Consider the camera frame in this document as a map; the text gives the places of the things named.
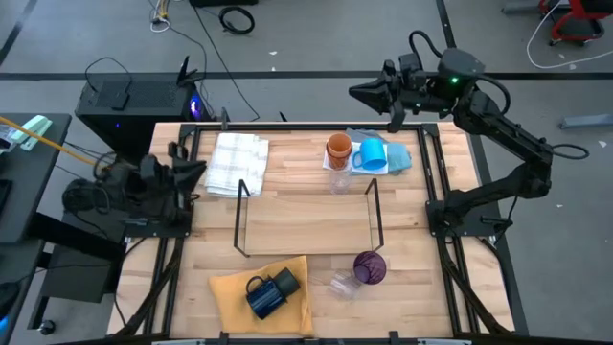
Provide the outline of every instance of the wooden tabletop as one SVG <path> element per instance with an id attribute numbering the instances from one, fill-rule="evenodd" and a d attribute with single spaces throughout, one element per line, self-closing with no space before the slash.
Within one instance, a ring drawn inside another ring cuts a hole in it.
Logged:
<path id="1" fill-rule="evenodd" d="M 176 141 L 180 124 L 158 124 L 151 153 L 170 164 L 167 144 Z M 451 123 L 439 123 L 443 154 L 452 189 L 478 185 L 466 135 Z M 322 169 L 325 143 L 332 131 L 253 131 L 268 139 L 268 165 L 262 194 L 265 196 L 313 195 L 329 192 L 329 172 Z M 335 270 L 352 269 L 355 255 L 308 256 L 308 290 L 311 295 L 313 326 L 318 337 L 387 337 L 399 331 L 401 337 L 451 336 L 441 265 L 435 240 L 430 236 L 424 210 L 428 198 L 415 131 L 396 134 L 381 131 L 390 142 L 403 143 L 412 156 L 413 167 L 399 176 L 378 175 L 381 218 L 385 245 L 378 253 L 388 271 L 379 285 L 362 287 L 353 301 L 337 299 L 329 291 Z M 206 131 L 200 138 L 198 159 L 210 160 L 216 133 Z M 434 148 L 428 152 L 436 167 Z M 441 182 L 434 169 L 438 198 Z M 355 176 L 350 194 L 363 194 L 372 176 Z M 287 256 L 244 258 L 233 247 L 236 199 L 206 195 L 195 203 L 193 232 L 186 239 L 173 311 L 170 336 L 174 338 L 217 338 L 221 330 L 219 311 L 208 285 L 211 276 L 255 269 L 286 259 Z M 512 329 L 511 312 L 496 258 L 473 238 L 462 239 L 470 282 L 489 311 Z M 147 295 L 151 283 L 158 240 L 148 239 L 132 251 L 124 263 L 117 290 L 119 305 L 128 318 Z M 463 330 L 468 330 L 464 299 L 456 288 Z M 154 330 L 161 328 L 166 293 L 158 300 Z M 114 310 L 108 331 L 121 328 Z M 231 337 L 269 337 L 267 334 L 230 334 Z"/>

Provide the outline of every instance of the white towel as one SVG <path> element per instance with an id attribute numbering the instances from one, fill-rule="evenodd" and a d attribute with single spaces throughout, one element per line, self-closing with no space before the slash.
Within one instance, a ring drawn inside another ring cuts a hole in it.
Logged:
<path id="1" fill-rule="evenodd" d="M 205 175 L 207 193 L 238 196 L 242 179 L 252 196 L 261 193 L 268 162 L 268 141 L 253 134 L 221 133 Z"/>

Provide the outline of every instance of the white cable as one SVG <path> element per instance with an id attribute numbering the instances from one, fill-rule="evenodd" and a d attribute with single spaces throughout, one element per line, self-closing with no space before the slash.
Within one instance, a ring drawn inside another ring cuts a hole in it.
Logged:
<path id="1" fill-rule="evenodd" d="M 606 53 L 602 53 L 600 55 L 596 55 L 595 57 L 586 57 L 586 58 L 581 58 L 575 61 L 569 61 L 569 62 L 564 62 L 564 63 L 560 63 L 557 65 L 552 65 L 552 66 L 541 66 L 539 64 L 537 64 L 536 62 L 534 62 L 533 57 L 531 57 L 530 55 L 530 44 L 533 42 L 534 37 L 536 36 L 536 33 L 538 33 L 538 29 L 540 29 L 540 27 L 543 25 L 543 23 L 545 22 L 545 20 L 547 20 L 547 18 L 550 16 L 550 14 L 552 12 L 554 12 L 556 10 L 556 8 L 562 3 L 562 1 L 559 1 L 543 18 L 543 20 L 540 21 L 540 23 L 538 24 L 538 26 L 536 27 L 536 30 L 534 30 L 534 34 L 532 37 L 530 37 L 530 40 L 528 41 L 528 44 L 526 45 L 526 54 L 528 55 L 528 59 L 530 60 L 530 63 L 536 67 L 536 68 L 540 68 L 540 69 L 552 69 L 552 68 L 557 68 L 557 67 L 563 67 L 563 66 L 568 66 L 570 64 L 573 63 L 579 63 L 579 62 L 585 62 L 585 61 L 591 61 L 593 59 L 597 59 L 597 58 L 603 58 L 606 57 L 608 55 L 613 54 L 613 51 L 610 52 L 606 52 Z"/>
<path id="2" fill-rule="evenodd" d="M 155 4 L 155 9 L 151 10 L 151 13 L 155 12 L 155 15 L 149 15 L 151 17 L 150 20 L 150 25 L 149 25 L 149 29 L 156 34 L 159 33 L 163 33 L 164 31 L 168 30 L 170 28 L 170 21 L 164 17 L 162 17 L 162 15 L 160 14 L 160 2 L 161 0 L 157 0 L 157 4 Z M 157 20 L 158 23 L 156 23 L 156 25 L 159 25 L 160 23 L 166 24 L 165 27 L 163 27 L 162 29 L 153 29 L 153 25 L 154 25 L 154 21 Z"/>

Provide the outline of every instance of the blue mug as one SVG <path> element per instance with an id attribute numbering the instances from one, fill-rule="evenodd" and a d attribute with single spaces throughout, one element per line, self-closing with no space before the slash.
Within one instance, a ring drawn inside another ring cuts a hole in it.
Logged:
<path id="1" fill-rule="evenodd" d="M 360 163 L 355 162 L 355 158 L 360 157 Z M 353 154 L 353 167 L 364 170 L 377 170 L 385 167 L 387 157 L 383 143 L 375 138 L 366 139 L 360 144 L 360 150 Z"/>

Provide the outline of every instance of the gray floor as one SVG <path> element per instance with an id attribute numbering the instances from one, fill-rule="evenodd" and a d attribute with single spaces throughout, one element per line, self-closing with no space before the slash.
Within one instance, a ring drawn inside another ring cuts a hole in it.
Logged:
<path id="1" fill-rule="evenodd" d="M 525 55 L 525 43 L 537 24 L 536 16 L 506 17 L 503 1 L 448 0 L 446 5 L 458 45 L 488 66 L 489 71 L 534 72 Z M 0 4 L 0 43 L 24 8 L 20 0 Z M 249 8 L 257 20 L 249 36 L 224 33 L 216 19 L 201 14 L 224 60 L 233 71 L 375 70 L 383 59 L 396 59 L 408 50 L 406 36 L 421 29 L 443 47 L 443 32 L 434 1 L 370 0 L 300 1 L 263 0 Z M 96 58 L 112 56 L 134 72 L 173 72 L 189 54 L 193 66 L 204 62 L 201 51 L 183 37 L 148 28 L 147 0 L 38 1 L 0 72 L 81 73 Z M 172 3 L 174 28 L 202 42 L 208 69 L 222 66 L 186 2 Z M 546 45 L 546 33 L 537 36 L 534 58 L 561 63 L 613 49 L 613 35 L 584 49 L 573 45 Z M 424 44 L 422 58 L 433 69 L 436 60 Z M 577 64 L 560 72 L 611 72 L 612 60 Z M 118 71 L 101 63 L 95 72 Z M 239 80 L 238 85 L 264 120 L 277 121 L 282 111 L 290 121 L 378 120 L 376 114 L 347 95 L 347 88 L 364 80 Z M 227 80 L 208 80 L 211 103 L 225 106 L 234 121 L 253 114 Z M 612 81 L 505 81 L 512 94 L 509 117 L 551 143 L 574 143 L 592 151 L 585 161 L 557 159 L 547 197 L 520 200 L 509 231 L 511 257 L 531 334 L 613 340 L 607 320 L 613 313 L 611 263 L 613 236 L 607 212 L 613 187 L 610 129 L 561 131 L 564 116 L 611 111 Z M 0 81 L 0 112 L 73 113 L 83 81 Z M 499 98 L 495 90 L 492 95 Z M 408 118 L 433 121 L 436 116 Z M 108 147 L 79 120 L 71 124 L 68 141 L 105 151 Z M 608 143 L 602 147 L 599 141 Z M 518 164 L 509 153 L 484 143 L 494 178 Z M 90 176 L 89 168 L 62 154 L 63 168 Z M 60 217 L 59 196 L 73 176 L 55 169 L 40 211 Z M 502 203 L 506 212 L 508 202 Z M 46 316 L 58 323 L 57 333 L 43 337 L 25 331 L 25 321 L 42 280 L 36 277 L 14 344 L 45 344 L 104 335 L 111 299 L 101 304 L 55 300 Z"/>

